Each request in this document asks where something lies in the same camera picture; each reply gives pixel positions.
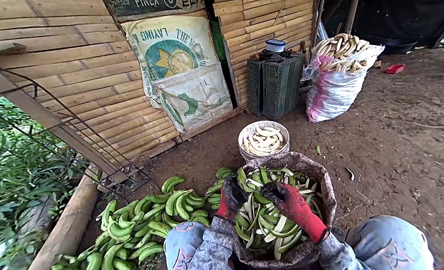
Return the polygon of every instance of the bamboo wall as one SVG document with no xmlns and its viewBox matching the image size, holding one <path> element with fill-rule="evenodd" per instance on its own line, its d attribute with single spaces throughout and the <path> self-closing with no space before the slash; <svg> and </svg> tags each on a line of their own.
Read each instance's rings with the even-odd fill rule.
<svg viewBox="0 0 444 270">
<path fill-rule="evenodd" d="M 215 0 L 215 15 L 226 41 L 239 106 L 248 103 L 247 60 L 265 49 L 269 39 L 287 42 L 286 49 L 310 46 L 313 0 Z"/>
<path fill-rule="evenodd" d="M 179 136 L 165 112 L 146 102 L 138 60 L 102 0 L 0 0 L 0 43 L 6 41 L 25 45 L 26 52 L 0 55 L 1 68 L 49 89 L 127 158 Z M 46 93 L 37 99 L 67 117 Z M 109 153 L 122 160 L 107 144 L 85 139 L 110 160 Z"/>
</svg>

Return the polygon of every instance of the red glove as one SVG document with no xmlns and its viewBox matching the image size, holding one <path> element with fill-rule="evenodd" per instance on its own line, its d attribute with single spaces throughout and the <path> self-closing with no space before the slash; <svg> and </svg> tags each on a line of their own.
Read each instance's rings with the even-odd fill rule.
<svg viewBox="0 0 444 270">
<path fill-rule="evenodd" d="M 222 184 L 222 196 L 220 198 L 220 207 L 215 214 L 219 218 L 235 223 L 235 218 L 243 204 L 247 202 L 248 195 L 237 184 L 236 176 L 232 175 L 225 178 Z"/>
<path fill-rule="evenodd" d="M 312 241 L 319 244 L 326 238 L 329 229 L 312 213 L 296 187 L 282 182 L 269 182 L 264 187 L 262 195 L 271 200 L 282 215 L 305 230 Z"/>
</svg>

